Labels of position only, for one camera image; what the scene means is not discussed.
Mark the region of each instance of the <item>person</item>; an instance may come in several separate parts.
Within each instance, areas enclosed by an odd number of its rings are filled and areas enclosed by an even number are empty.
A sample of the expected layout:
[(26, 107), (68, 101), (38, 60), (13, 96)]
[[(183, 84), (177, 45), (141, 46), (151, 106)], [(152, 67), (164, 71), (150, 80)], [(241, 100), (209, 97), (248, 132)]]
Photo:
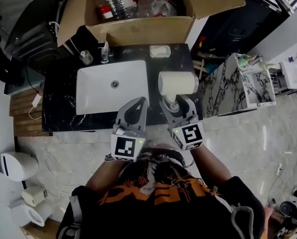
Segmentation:
[(136, 162), (108, 157), (72, 192), (57, 238), (261, 238), (259, 200), (206, 146), (190, 152), (202, 179), (179, 152), (161, 146), (143, 148)]

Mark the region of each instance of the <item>white sink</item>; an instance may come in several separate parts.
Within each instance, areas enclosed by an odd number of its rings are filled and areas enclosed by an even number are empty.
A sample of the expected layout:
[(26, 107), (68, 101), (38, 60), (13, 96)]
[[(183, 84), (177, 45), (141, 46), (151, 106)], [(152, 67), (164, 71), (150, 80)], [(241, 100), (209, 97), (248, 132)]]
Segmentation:
[(77, 115), (117, 112), (139, 97), (145, 97), (149, 104), (144, 60), (90, 66), (78, 71)]

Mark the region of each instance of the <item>paper towel roll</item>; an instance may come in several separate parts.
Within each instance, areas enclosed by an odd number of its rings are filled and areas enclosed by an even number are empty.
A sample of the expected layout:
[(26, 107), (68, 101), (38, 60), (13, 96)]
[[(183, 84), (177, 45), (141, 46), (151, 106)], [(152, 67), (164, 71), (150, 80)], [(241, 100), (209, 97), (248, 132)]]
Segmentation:
[(162, 96), (193, 94), (198, 89), (198, 78), (192, 72), (160, 72), (158, 88)]

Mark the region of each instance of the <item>toilet paper roll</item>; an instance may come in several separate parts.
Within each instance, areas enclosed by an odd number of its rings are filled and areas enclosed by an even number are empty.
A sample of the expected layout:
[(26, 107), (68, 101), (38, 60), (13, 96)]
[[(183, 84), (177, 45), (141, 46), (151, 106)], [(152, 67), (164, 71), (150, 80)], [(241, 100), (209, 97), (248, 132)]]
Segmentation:
[(38, 185), (23, 190), (21, 194), (25, 202), (34, 207), (40, 204), (47, 197), (47, 195), (48, 193), (46, 189)]
[(198, 89), (198, 78), (192, 72), (160, 72), (158, 88), (162, 96), (193, 94)]

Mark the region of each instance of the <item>wooden panel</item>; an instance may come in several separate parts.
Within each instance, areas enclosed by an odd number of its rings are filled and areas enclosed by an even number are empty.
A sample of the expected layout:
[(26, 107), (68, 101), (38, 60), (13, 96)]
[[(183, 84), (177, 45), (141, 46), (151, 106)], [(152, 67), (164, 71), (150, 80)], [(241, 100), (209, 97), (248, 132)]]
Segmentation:
[(33, 99), (30, 100), (30, 101), (21, 102), (21, 103), (18, 103), (18, 104), (10, 103), (10, 111), (14, 111), (14, 110), (18, 110), (18, 109), (26, 108), (26, 107), (32, 107), (32, 101), (33, 101)]
[(32, 107), (36, 97), (35, 90), (28, 90), (11, 97), (9, 115), (13, 117), (13, 132), (15, 137), (22, 136), (50, 136), (42, 132), (42, 99), (37, 107)]
[(25, 97), (22, 97), (22, 98), (18, 98), (18, 99), (13, 99), (11, 97), (11, 103), (10, 103), (10, 106), (13, 106), (13, 105), (16, 105), (16, 104), (20, 104), (20, 103), (23, 103), (23, 102), (27, 102), (27, 101), (33, 101), (33, 99), (35, 98), (36, 96), (36, 92), (32, 95), (28, 95), (28, 96), (25, 96)]
[(37, 92), (34, 89), (27, 90), (27, 91), (24, 91), (24, 92), (21, 92), (19, 94), (15, 94), (15, 95), (11, 96), (11, 100), (16, 100), (16, 99), (19, 99), (19, 98), (23, 98), (23, 97), (26, 97), (26, 96), (33, 95), (33, 94), (37, 94)]
[[(31, 115), (31, 117), (36, 119), (36, 118), (41, 117), (41, 112), (40, 111), (30, 112), (30, 115)], [(20, 122), (24, 122), (24, 121), (33, 121), (34, 122), (34, 121), (40, 121), (40, 120), (39, 119), (34, 120), (34, 119), (30, 118), (28, 114), (23, 114), (23, 115), (18, 115), (18, 116), (13, 117), (13, 123), (19, 124)]]
[[(22, 108), (22, 109), (14, 110), (14, 111), (10, 111), (9, 116), (14, 117), (14, 116), (18, 116), (18, 115), (28, 114), (29, 111), (31, 110), (31, 108), (32, 108), (32, 106), (31, 107), (27, 107), (27, 108)], [(32, 113), (41, 112), (41, 115), (42, 115), (42, 104), (41, 105), (38, 105), (35, 108), (33, 108), (31, 112)]]
[(14, 132), (24, 132), (24, 131), (42, 131), (42, 125), (13, 125), (13, 131)]

